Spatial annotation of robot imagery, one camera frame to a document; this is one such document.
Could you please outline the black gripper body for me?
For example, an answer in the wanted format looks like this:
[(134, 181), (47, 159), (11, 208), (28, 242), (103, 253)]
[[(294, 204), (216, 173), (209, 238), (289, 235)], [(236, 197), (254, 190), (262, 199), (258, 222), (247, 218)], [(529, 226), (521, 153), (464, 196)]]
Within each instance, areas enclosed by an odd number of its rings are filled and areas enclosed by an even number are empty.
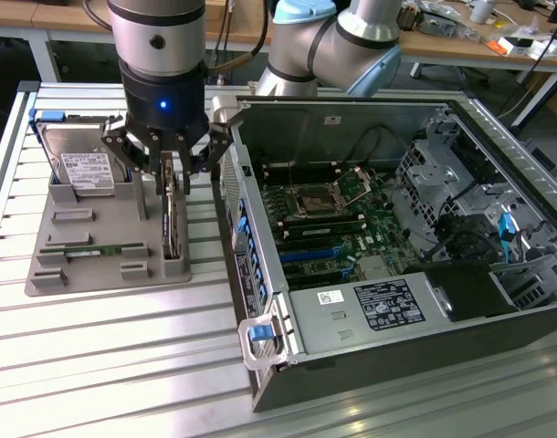
[(206, 132), (203, 61), (176, 76), (142, 74), (119, 62), (127, 102), (127, 123), (136, 130)]

